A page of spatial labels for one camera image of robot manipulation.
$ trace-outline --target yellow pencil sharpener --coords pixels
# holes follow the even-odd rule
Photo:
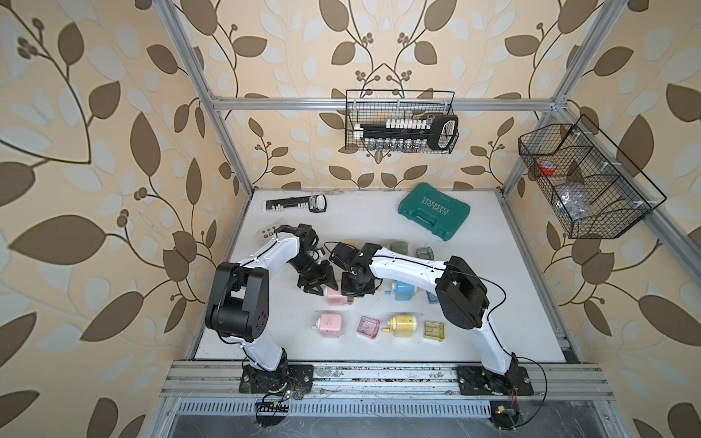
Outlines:
[[[397,315],[387,321],[388,329],[382,329],[385,333],[392,333],[397,338],[411,338],[416,330],[416,318],[413,315]]]

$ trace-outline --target pink pencil sharpener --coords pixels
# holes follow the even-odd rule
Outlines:
[[[332,289],[328,286],[324,287],[324,296],[329,306],[342,306],[343,304],[353,304],[352,296],[341,294],[340,290]]]
[[[322,313],[314,327],[325,338],[338,338],[343,329],[343,317],[340,313]]]
[[[360,318],[358,325],[358,333],[367,336],[370,339],[375,339],[380,331],[380,321],[374,318],[364,316]]]

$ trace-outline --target ventilation grille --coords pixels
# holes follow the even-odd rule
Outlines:
[[[411,417],[488,418],[489,402],[482,400],[290,400],[288,415],[298,417]],[[253,399],[189,397],[180,402],[180,415],[252,416]]]

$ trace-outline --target plastic bag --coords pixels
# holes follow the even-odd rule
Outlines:
[[[564,208],[572,220],[583,219],[592,213],[587,191],[580,182],[566,182],[555,187],[560,202],[558,208]]]

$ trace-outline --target green tool case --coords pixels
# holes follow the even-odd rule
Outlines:
[[[448,241],[470,213],[470,206],[422,182],[399,204],[399,214]]]

